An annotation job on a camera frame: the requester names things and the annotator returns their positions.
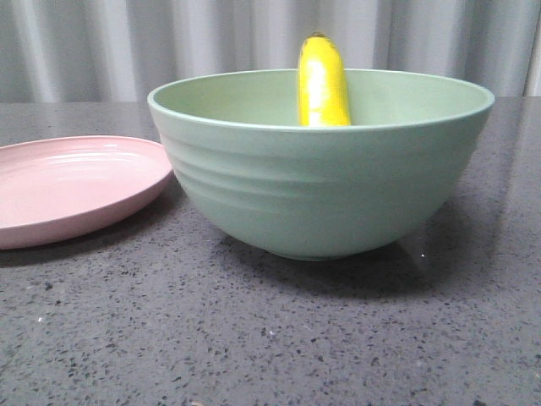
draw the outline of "banana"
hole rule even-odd
[[[298,120],[316,127],[351,124],[342,58],[319,32],[304,41],[298,59]]]

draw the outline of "pink plate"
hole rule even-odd
[[[172,176],[156,142],[81,136],[0,147],[0,249],[71,239],[134,214]]]

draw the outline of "gray speckled countertop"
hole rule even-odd
[[[157,140],[145,104],[0,123],[0,145]],[[240,243],[176,181],[109,228],[0,251],[0,405],[541,404],[540,129],[541,98],[499,99],[454,196],[341,261]]]

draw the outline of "curtain fold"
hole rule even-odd
[[[541,0],[0,0],[0,102],[130,102],[169,81],[294,68],[322,30],[349,68],[541,96]]]

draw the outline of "bowl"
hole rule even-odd
[[[215,74],[153,90],[186,195],[247,244],[306,261],[389,244],[453,193],[493,94],[462,80],[347,69],[352,125],[297,124],[297,70]]]

